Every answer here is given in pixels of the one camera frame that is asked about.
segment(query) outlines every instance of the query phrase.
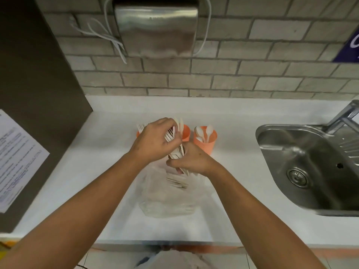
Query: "plastic bag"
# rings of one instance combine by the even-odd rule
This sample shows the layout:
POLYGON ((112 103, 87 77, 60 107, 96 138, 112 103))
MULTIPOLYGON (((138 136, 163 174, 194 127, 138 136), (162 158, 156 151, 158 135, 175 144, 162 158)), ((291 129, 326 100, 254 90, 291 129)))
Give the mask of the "plastic bag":
POLYGON ((148 167, 139 206, 146 216, 154 218, 193 214, 199 200, 214 192, 212 184, 206 180, 200 175, 181 176, 186 188, 180 188, 167 179, 165 169, 148 167))

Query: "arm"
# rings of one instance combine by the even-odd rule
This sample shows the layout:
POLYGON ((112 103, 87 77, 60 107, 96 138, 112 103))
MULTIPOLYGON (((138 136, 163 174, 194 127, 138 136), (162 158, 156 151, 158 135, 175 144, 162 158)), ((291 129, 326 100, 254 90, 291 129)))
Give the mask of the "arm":
POLYGON ((209 178, 237 235, 258 269, 325 269, 303 241, 221 164, 196 145, 183 145, 185 156, 179 160, 168 160, 167 164, 209 178))
POLYGON ((73 269, 100 235, 137 174, 181 144, 179 134, 170 143, 164 139, 175 124, 164 118, 146 126, 128 153, 26 235, 0 261, 0 268, 73 269))

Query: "brick wall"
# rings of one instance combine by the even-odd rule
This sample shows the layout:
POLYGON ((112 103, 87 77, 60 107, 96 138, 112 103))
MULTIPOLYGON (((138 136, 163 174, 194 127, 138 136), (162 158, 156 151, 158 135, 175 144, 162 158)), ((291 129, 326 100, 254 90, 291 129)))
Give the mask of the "brick wall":
MULTIPOLYGON (((104 22, 104 0, 36 1, 86 94, 324 100, 359 95, 359 64, 330 62, 359 24, 359 0, 211 0, 208 41, 198 57, 128 58, 127 65, 109 41, 69 25, 69 13, 84 30, 90 17, 104 22)), ((207 21, 200 2, 196 48, 207 21)), ((113 16, 110 24, 116 30, 113 16)))

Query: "sink basin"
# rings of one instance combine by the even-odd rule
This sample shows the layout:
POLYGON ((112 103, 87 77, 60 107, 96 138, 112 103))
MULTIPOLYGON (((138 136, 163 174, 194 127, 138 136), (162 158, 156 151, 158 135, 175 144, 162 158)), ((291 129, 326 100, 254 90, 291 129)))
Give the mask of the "sink basin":
POLYGON ((273 179, 294 204, 326 216, 359 216, 359 138, 343 128, 265 125, 256 138, 273 179))

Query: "white cable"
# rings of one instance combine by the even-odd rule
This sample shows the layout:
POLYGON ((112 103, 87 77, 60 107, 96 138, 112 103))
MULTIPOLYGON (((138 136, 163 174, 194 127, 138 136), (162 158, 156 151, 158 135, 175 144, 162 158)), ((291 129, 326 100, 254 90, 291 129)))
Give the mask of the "white cable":
MULTIPOLYGON (((207 4, 208 4, 208 11, 209 11, 206 34, 204 36, 204 39, 203 39, 203 42, 202 42, 202 45, 201 45, 200 49, 196 53, 193 54, 194 57, 196 55, 198 55, 202 51, 202 49, 204 47, 204 44, 205 44, 205 42, 207 40, 207 35, 208 35, 208 30, 209 30, 209 23, 211 21, 211 15, 212 15, 212 5, 211 5, 210 0, 206 0, 206 1, 207 1, 207 4)), ((79 31, 79 32, 81 32, 83 34, 91 35, 91 36, 95 35, 95 36, 98 36, 100 38, 103 38, 103 39, 111 41, 112 44, 114 45, 114 47, 116 48, 116 50, 119 52, 119 55, 120 55, 122 61, 125 64, 127 64, 127 60, 126 60, 125 56, 123 55, 123 53, 122 53, 122 51, 120 49, 120 48, 122 48, 125 51, 125 48, 124 48, 123 44, 113 36, 112 30, 110 28, 110 24, 108 22, 108 18, 107 18, 107 5, 108 5, 108 2, 110 2, 110 0, 105 0, 105 3, 103 4, 103 10, 104 10, 104 16, 105 16, 105 22, 106 22, 107 28, 104 27, 103 24, 99 20, 97 20, 95 18, 90 18, 90 20, 92 20, 92 21, 96 22, 98 25, 100 25, 101 28, 106 32, 106 34, 99 34, 96 31, 94 31, 89 22, 87 22, 87 26, 88 26, 90 32, 89 31, 83 31, 82 29, 77 27, 76 19, 75 19, 75 17, 73 15, 70 16, 70 25, 74 29, 76 29, 77 31, 79 31)))
POLYGON ((198 55, 201 51, 202 51, 202 49, 203 49, 203 47, 204 47, 204 44, 205 44, 205 42, 206 42, 206 40, 207 40, 207 35, 208 35, 208 30, 209 30, 209 23, 210 23, 210 21, 211 21, 211 15, 212 15, 212 5, 211 5, 211 1, 210 0, 206 0, 207 1, 207 4, 208 4, 208 21, 207 21, 207 29, 206 29, 206 34, 204 35, 204 38, 203 38, 203 42, 202 42, 202 45, 201 45, 201 47, 200 47, 200 49, 196 52, 196 53, 193 53, 192 54, 192 56, 196 56, 196 55, 198 55))
POLYGON ((114 45, 114 47, 116 48, 116 50, 119 52, 119 56, 121 57, 122 61, 127 64, 127 60, 125 58, 125 56, 123 55, 122 51, 120 48, 122 48, 123 50, 125 50, 125 48, 123 47, 123 44, 118 40, 116 39, 114 36, 113 36, 113 33, 112 33, 112 30, 110 28, 110 24, 108 23, 108 18, 107 18, 107 5, 108 5, 108 2, 110 0, 106 0, 105 3, 103 4, 103 10, 104 10, 104 16, 105 16, 105 22, 106 22, 106 27, 103 26, 103 24, 95 19, 95 18, 90 18, 90 20, 92 21, 95 21, 98 25, 101 26, 101 28, 106 32, 106 34, 99 34, 97 33, 96 31, 94 31, 90 25, 89 22, 87 22, 87 26, 90 30, 89 31, 83 31, 82 29, 78 28, 76 25, 76 19, 74 18, 74 16, 70 16, 70 25, 76 29, 77 31, 83 33, 83 34, 86 34, 86 35, 95 35, 95 36, 98 36, 100 38, 103 38, 103 39, 106 39, 106 40, 109 40, 112 42, 112 44, 114 45))

